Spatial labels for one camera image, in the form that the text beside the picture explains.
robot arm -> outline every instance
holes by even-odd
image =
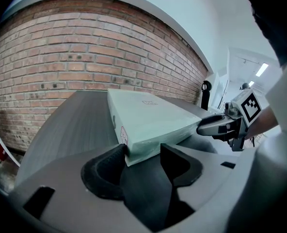
[[[224,113],[204,118],[198,128],[199,135],[227,141],[232,151],[242,151],[249,126],[260,115],[261,106],[252,90],[244,90],[225,104]]]

person's arm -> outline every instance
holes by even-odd
[[[270,107],[266,107],[259,117],[250,125],[245,139],[264,133],[278,125],[276,117]]]

red sticker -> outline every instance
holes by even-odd
[[[120,144],[124,143],[125,145],[128,144],[128,135],[126,134],[125,129],[123,126],[121,127],[121,134],[120,134]]]

black rectangular slot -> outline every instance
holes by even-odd
[[[235,167],[235,164],[234,164],[234,163],[230,163],[230,162],[227,162],[227,161],[221,163],[221,165],[222,165],[222,166],[225,166],[225,167],[228,167],[228,168],[230,168],[230,169],[233,169],[233,168]]]
[[[42,186],[38,188],[23,208],[36,219],[39,219],[54,192],[55,190],[51,187]]]

ceiling light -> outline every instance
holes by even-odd
[[[256,76],[260,77],[261,74],[265,71],[266,68],[268,68],[268,64],[263,63],[263,65],[261,66],[260,70],[256,73]]]

